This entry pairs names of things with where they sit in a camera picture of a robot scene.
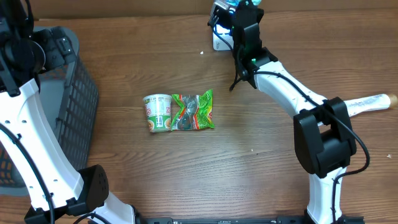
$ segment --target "food package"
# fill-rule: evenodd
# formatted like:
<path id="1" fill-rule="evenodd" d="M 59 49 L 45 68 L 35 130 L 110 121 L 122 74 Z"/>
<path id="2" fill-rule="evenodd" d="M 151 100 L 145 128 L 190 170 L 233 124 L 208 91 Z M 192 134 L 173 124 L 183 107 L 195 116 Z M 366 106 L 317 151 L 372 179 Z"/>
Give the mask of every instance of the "food package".
<path id="1" fill-rule="evenodd" d="M 200 95 L 172 95 L 180 111 L 172 121 L 172 131 L 214 128 L 212 122 L 213 90 Z"/>

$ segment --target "gray wire basket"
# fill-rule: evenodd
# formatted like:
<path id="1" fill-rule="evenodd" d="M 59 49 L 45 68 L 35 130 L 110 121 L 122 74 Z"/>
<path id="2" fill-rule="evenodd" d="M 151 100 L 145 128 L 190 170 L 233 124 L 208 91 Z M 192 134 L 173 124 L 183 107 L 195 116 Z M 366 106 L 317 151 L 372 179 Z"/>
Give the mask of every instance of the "gray wire basket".
<path id="1" fill-rule="evenodd" d="M 36 27 L 35 31 L 44 29 Z M 40 75 L 40 99 L 63 153 L 76 169 L 85 168 L 98 105 L 98 89 L 80 60 L 77 36 L 63 28 L 78 60 Z M 0 195 L 27 195 L 25 183 L 0 143 Z"/>

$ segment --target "white lid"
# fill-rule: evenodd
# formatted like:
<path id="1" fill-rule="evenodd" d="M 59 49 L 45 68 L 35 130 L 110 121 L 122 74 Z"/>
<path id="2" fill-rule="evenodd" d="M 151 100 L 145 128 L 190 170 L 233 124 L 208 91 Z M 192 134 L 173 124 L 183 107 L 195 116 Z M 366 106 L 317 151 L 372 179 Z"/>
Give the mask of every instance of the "white lid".
<path id="1" fill-rule="evenodd" d="M 157 97 L 166 97 L 166 98 L 170 98 L 170 99 L 172 98 L 172 96 L 167 95 L 167 94 L 153 94 L 153 95 L 145 96 L 143 100 L 145 101 L 146 99 L 157 98 Z"/>

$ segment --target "black bracket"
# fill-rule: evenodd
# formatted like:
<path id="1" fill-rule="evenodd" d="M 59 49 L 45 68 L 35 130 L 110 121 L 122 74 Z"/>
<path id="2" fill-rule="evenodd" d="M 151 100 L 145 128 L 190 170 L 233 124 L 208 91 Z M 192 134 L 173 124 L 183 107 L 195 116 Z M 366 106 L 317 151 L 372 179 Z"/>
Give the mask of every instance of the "black bracket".
<path id="1" fill-rule="evenodd" d="M 294 147 L 302 167 L 309 174 L 324 178 L 330 171 L 349 165 L 350 157 L 356 153 L 356 145 L 354 137 L 325 113 L 326 109 L 352 129 L 344 101 L 336 97 L 325 100 L 321 107 L 302 110 L 293 117 Z M 330 124 L 330 129 L 321 133 L 319 122 Z"/>
<path id="2" fill-rule="evenodd" d="M 44 64 L 46 71 L 53 70 L 61 65 L 67 65 L 77 59 L 72 44 L 61 27 L 35 32 L 33 40 L 43 48 L 46 58 Z"/>

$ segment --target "wood grain surface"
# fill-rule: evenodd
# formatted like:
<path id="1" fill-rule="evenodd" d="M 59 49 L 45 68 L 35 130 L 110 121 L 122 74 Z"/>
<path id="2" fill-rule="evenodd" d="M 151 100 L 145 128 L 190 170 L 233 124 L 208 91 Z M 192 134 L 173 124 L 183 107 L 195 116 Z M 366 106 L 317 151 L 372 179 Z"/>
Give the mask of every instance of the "wood grain surface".
<path id="1" fill-rule="evenodd" d="M 261 218 L 301 215 L 308 174 L 294 153 L 292 120 L 234 78 L 229 52 L 215 52 L 208 16 L 42 21 L 76 32 L 100 98 L 88 165 L 147 217 Z M 278 12 L 261 22 L 263 45 L 327 98 L 398 93 L 398 10 Z M 214 91 L 215 129 L 150 134 L 142 98 Z M 398 111 L 351 122 L 371 154 L 344 178 L 341 206 L 366 223 L 398 223 Z M 364 164 L 360 149 L 349 170 Z M 0 196 L 0 223 L 22 223 L 28 197 Z M 65 217 L 59 223 L 71 223 Z"/>
<path id="2" fill-rule="evenodd" d="M 33 0 L 38 19 L 208 15 L 214 0 Z M 396 0 L 262 0 L 266 12 L 398 8 Z"/>

